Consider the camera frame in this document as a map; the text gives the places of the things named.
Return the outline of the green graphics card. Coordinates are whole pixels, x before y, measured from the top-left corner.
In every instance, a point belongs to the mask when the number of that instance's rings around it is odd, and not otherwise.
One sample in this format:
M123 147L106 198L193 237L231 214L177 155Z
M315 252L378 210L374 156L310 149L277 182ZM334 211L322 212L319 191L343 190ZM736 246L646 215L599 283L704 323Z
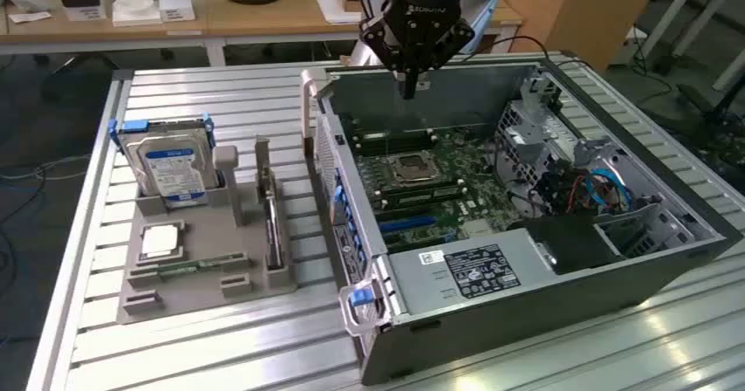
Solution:
M279 212L277 205L275 181L270 166L269 139L258 137L254 142L257 196L263 207L267 253L266 267L269 270L282 269L283 254L279 240Z

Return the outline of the white paper stack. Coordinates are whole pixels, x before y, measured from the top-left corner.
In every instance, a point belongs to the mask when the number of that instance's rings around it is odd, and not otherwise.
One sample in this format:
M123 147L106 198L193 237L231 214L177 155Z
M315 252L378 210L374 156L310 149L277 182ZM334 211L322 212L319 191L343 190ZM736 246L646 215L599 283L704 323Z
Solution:
M362 19L362 13L345 9L345 0L315 0L321 14L329 24L355 24Z

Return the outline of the wooden desk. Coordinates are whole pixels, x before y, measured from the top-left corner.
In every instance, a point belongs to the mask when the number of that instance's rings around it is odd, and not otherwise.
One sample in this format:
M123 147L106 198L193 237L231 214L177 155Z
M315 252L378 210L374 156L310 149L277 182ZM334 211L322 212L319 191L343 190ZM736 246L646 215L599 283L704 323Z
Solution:
M325 20L317 0L279 0L265 5L194 0L194 20L131 27L115 27L109 19L70 21L59 0L47 1L50 17L23 24L7 18L17 9L0 6L0 55L198 47L206 50L210 62L218 63L227 45L358 37L357 24Z

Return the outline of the wooden cabinet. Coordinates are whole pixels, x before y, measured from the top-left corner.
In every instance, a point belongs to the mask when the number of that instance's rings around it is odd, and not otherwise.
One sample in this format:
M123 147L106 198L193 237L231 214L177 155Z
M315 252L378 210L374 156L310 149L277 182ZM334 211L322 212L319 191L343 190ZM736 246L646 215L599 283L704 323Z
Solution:
M536 1L547 20L544 47L574 53L594 70L604 70L648 0Z

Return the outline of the grey metal disk bay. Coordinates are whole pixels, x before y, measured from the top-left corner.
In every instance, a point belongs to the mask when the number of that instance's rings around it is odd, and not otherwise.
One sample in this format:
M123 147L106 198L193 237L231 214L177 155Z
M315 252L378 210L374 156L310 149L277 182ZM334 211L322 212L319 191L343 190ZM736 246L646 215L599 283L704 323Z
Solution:
M528 77L497 122L497 176L527 189L546 172L574 162L574 145L582 135L560 114L560 94L562 87L547 75Z

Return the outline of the metal CPU socket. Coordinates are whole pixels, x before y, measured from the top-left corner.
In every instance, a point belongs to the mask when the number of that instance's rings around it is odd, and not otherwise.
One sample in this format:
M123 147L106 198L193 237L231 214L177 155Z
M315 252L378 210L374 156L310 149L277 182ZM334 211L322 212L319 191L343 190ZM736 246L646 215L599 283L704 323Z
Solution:
M427 182L438 177L434 159L426 151L394 155L390 158L390 169L401 184Z

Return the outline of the white box with round dish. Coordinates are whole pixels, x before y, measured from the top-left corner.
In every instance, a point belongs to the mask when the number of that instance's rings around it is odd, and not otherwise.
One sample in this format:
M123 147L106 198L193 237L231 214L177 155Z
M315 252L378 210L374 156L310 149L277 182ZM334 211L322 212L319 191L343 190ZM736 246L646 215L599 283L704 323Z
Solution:
M111 3L113 27L159 24L161 14L153 0L114 0Z

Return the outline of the blue expansion slot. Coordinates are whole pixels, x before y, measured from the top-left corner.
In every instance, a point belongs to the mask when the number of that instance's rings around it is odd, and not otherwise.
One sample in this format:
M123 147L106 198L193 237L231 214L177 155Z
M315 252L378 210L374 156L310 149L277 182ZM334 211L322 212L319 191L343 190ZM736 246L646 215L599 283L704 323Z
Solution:
M437 223L434 216L415 216L397 221L383 222L378 224L378 230L382 234L410 230L419 227L427 227Z

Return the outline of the hard disk in blue caddy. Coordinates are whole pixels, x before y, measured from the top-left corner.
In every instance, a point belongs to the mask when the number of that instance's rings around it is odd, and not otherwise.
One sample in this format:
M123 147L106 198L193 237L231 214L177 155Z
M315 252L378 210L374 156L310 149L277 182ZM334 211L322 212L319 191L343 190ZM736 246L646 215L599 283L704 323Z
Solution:
M206 204L219 187L213 165L214 123L205 114L189 120L109 120L106 131L123 155L141 196L157 196L166 209Z

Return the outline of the grey power supply unit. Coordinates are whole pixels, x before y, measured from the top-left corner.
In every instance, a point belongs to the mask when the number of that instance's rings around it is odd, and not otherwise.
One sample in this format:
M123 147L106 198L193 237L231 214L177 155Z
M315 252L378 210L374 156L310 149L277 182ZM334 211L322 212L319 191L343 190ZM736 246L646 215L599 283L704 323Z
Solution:
M395 253L390 268L409 315L507 297L556 279L523 229Z

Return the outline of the silver CPU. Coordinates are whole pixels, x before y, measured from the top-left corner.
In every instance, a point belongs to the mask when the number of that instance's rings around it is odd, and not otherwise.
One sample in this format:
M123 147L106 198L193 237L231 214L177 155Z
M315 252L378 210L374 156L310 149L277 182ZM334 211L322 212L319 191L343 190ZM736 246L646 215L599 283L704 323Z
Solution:
M146 227L142 233L142 254L146 258L169 255L177 248L178 228L174 225Z

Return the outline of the green RAM stick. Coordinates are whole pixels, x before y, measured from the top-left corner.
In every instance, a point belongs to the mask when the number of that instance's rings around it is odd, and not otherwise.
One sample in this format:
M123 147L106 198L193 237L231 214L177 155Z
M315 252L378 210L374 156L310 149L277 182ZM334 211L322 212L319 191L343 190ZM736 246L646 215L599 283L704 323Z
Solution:
M177 276L182 274L198 273L219 268L223 264L235 259L241 259L242 254L227 254L223 256L182 261L171 264L162 264L155 267L155 272L162 276Z

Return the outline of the grey parts rack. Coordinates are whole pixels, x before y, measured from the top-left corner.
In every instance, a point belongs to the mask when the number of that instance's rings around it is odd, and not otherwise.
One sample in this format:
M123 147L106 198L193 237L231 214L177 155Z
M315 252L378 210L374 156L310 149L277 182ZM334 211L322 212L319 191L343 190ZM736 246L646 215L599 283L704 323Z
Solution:
M257 196L257 181L238 182L234 179L234 147L217 147L213 163L223 184L206 192L206 204L166 209L157 196L139 196L134 201L115 313L119 324L267 298L293 292L298 287L279 182L274 177L285 266L269 270L266 220ZM177 248L166 256L146 258L142 254L142 233L146 227L158 225L178 228ZM243 257L198 273L162 276L155 272L158 265L227 254L242 254Z

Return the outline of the white desk frame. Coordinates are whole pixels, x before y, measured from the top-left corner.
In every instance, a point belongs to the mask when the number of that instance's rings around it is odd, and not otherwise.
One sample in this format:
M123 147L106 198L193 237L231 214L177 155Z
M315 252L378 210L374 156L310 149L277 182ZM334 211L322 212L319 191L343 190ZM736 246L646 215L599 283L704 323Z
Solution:
M683 57L692 42L703 32L704 26L712 21L714 15L727 0L708 0L700 12L694 16L692 21L684 26L682 34L676 37L671 44L670 50L656 60L656 69L662 73L667 73L672 65ZM688 0L672 0L666 8L662 17L658 20L651 32L647 35L646 42L640 46L640 52L650 54L655 46L662 40L668 26L671 25L678 13L682 11Z

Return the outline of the black plastic air duct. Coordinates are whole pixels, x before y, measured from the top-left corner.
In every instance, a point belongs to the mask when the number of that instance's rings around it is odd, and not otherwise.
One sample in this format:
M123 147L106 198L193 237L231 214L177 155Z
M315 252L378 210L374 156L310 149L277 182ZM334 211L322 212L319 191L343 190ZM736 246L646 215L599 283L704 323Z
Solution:
M550 256L548 263L558 275L622 260L595 229L590 216L542 216L519 220L507 229L527 230L532 240L543 245Z

